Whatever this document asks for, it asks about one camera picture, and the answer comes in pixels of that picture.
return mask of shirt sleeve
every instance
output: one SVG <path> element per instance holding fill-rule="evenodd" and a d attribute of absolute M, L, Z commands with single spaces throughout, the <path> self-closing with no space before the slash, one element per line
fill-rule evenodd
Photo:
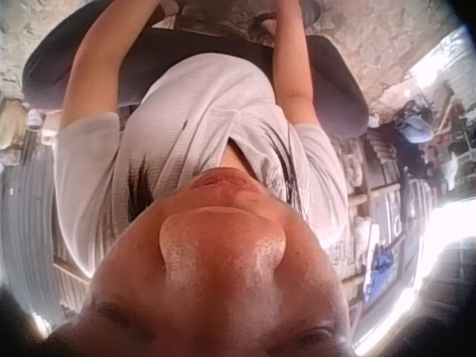
<path fill-rule="evenodd" d="M 325 249 L 341 237 L 347 224 L 344 172 L 320 126 L 303 123 L 295 125 L 295 129 L 309 161 L 309 225 Z"/>
<path fill-rule="evenodd" d="M 100 113 L 61 130 L 53 145 L 59 225 L 71 256 L 89 277 L 119 143 L 118 115 Z"/>

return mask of concrete floor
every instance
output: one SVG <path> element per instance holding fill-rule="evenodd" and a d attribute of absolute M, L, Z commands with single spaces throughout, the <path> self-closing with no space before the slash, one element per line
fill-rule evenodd
<path fill-rule="evenodd" d="M 21 74 L 41 39 L 87 0 L 0 0 L 1 86 L 21 97 Z M 222 33 L 215 24 L 246 37 L 270 0 L 189 0 L 178 27 Z M 402 82 L 408 69 L 459 22 L 443 0 L 321 0 L 321 20 L 309 33 L 329 37 L 354 73 L 372 112 L 389 114 L 379 98 Z"/>

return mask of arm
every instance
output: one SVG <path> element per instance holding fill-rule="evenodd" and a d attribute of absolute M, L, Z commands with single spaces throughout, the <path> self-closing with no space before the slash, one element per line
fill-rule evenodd
<path fill-rule="evenodd" d="M 277 0 L 273 74 L 277 105 L 288 121 L 318 124 L 299 0 Z"/>
<path fill-rule="evenodd" d="M 91 26 L 74 58 L 61 128 L 118 107 L 120 65 L 160 0 L 114 0 Z"/>

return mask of nose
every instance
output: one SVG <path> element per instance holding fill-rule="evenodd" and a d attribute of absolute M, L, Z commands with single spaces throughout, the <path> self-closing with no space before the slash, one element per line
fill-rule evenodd
<path fill-rule="evenodd" d="M 228 293 L 269 283 L 286 237 L 276 222 L 236 208 L 200 208 L 169 217 L 160 249 L 177 289 L 212 284 Z"/>

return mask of lip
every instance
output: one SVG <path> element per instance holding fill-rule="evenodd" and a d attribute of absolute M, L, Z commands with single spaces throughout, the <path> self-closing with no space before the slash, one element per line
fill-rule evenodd
<path fill-rule="evenodd" d="M 219 184 L 230 184 L 240 190 L 260 192 L 258 187 L 248 177 L 235 169 L 213 169 L 197 178 L 190 187 L 196 189 Z"/>

